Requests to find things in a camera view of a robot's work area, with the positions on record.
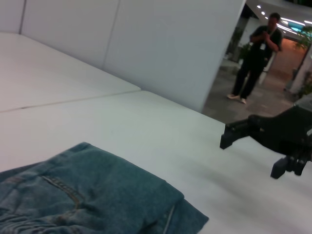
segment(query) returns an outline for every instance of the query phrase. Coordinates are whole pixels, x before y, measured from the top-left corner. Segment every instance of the white table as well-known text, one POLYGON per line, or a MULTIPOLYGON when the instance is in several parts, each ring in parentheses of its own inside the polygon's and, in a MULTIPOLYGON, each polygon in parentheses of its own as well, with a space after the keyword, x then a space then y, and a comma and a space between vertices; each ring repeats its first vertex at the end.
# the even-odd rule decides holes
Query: white table
POLYGON ((0 33, 0 112, 139 90, 32 39, 0 33))
POLYGON ((167 180, 210 221, 203 234, 311 233, 312 172, 270 178, 280 155, 251 138, 219 148, 224 124, 148 92, 0 114, 0 171, 86 141, 167 180))

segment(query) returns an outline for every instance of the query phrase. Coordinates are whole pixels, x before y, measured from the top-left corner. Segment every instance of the floor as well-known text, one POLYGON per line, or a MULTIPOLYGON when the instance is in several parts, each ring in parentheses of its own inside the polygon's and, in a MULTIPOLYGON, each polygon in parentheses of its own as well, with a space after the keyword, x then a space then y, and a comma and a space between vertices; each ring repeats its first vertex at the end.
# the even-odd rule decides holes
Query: floor
POLYGON ((255 87, 246 105, 228 100, 226 95, 231 92, 235 78, 232 72, 219 70, 203 114, 223 123, 231 123, 252 114, 273 117, 293 106, 291 96, 283 91, 285 84, 270 76, 262 85, 255 87))

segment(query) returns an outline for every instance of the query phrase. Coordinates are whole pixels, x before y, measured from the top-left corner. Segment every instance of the shoe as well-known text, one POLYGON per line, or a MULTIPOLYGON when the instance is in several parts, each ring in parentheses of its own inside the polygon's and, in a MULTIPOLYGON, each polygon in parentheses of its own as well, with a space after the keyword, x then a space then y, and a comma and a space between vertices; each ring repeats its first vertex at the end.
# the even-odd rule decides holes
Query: shoe
POLYGON ((241 99, 240 99, 240 102, 243 103, 243 104, 246 104, 246 103, 247 103, 247 102, 246 102, 246 99, 244 99, 244 98, 241 98, 241 99))
POLYGON ((238 99, 238 98, 239 98, 239 96, 236 96, 236 95, 234 95, 234 94, 228 94, 226 97, 227 97, 228 99, 238 99))

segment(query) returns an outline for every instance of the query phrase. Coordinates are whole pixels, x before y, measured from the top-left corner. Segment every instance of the jeans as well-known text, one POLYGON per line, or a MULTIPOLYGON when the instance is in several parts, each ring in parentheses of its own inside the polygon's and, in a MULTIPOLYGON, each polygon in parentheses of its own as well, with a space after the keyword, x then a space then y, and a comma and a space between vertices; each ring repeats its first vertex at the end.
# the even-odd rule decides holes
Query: jeans
POLYGON ((254 89, 254 86, 259 79, 262 71, 264 68, 264 61, 252 59, 252 58, 246 58, 240 68, 240 70, 237 73, 235 86, 233 88, 232 94, 235 96, 238 96, 239 93, 241 98, 246 99, 254 89), (242 87, 245 82, 245 78, 249 73, 248 81, 242 90, 242 87))
POLYGON ((88 143, 0 173, 0 234, 195 234, 207 221, 164 180, 88 143))

